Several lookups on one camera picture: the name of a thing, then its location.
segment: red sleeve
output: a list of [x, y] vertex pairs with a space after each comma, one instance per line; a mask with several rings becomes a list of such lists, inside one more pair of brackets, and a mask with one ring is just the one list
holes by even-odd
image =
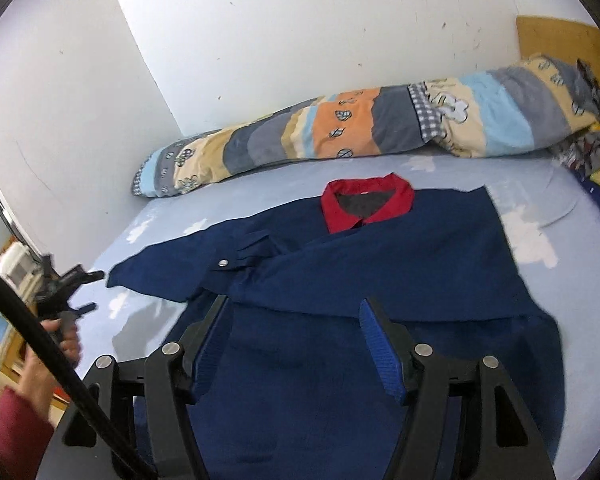
[[54, 427], [10, 388], [0, 396], [0, 462], [14, 480], [35, 480]]

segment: bed sheet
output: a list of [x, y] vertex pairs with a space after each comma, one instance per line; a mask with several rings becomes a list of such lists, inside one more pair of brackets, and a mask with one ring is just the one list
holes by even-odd
[[[547, 152], [463, 159], [426, 146], [403, 155], [302, 162], [246, 174], [151, 201], [94, 268], [108, 272], [147, 245], [317, 196], [337, 178], [392, 171], [415, 189], [487, 186], [528, 290], [558, 322], [566, 410], [554, 468], [558, 480], [577, 479], [600, 448], [600, 212]], [[83, 287], [73, 298], [74, 305], [88, 301], [100, 308], [79, 322], [80, 376], [102, 354], [118, 361], [148, 355], [185, 307], [123, 287], [105, 288], [104, 282]]]

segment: checkered fabric trim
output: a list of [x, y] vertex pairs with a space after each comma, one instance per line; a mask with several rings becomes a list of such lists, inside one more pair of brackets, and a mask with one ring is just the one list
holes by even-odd
[[426, 94], [424, 83], [408, 85], [409, 94], [416, 108], [422, 142], [429, 142], [434, 137], [444, 137], [440, 112], [431, 104]]

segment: light blue blanket stripe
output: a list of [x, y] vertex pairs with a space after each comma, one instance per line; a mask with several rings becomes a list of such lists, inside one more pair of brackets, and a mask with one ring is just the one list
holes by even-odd
[[474, 93], [486, 141], [486, 156], [512, 155], [534, 149], [531, 126], [506, 88], [486, 72], [460, 78]]
[[315, 115], [318, 113], [317, 106], [309, 107], [309, 111], [306, 114], [306, 122], [302, 129], [302, 147], [304, 148], [304, 158], [315, 158], [314, 149], [314, 136], [312, 131], [314, 129]]
[[140, 193], [144, 196], [158, 196], [155, 189], [155, 168], [158, 165], [158, 159], [160, 159], [161, 153], [162, 150], [153, 152], [144, 165], [144, 168], [142, 168], [142, 173], [140, 174]]

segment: collar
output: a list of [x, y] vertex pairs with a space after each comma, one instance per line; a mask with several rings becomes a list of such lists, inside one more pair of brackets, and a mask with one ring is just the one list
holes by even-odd
[[[355, 195], [371, 191], [392, 190], [395, 191], [392, 197], [367, 218], [347, 213], [340, 207], [336, 199], [336, 194]], [[351, 229], [359, 224], [370, 224], [403, 215], [410, 211], [414, 196], [415, 191], [411, 184], [395, 173], [389, 173], [387, 176], [377, 178], [333, 180], [324, 189], [320, 197], [320, 206], [324, 220], [327, 222], [327, 229], [330, 234], [333, 234]]]

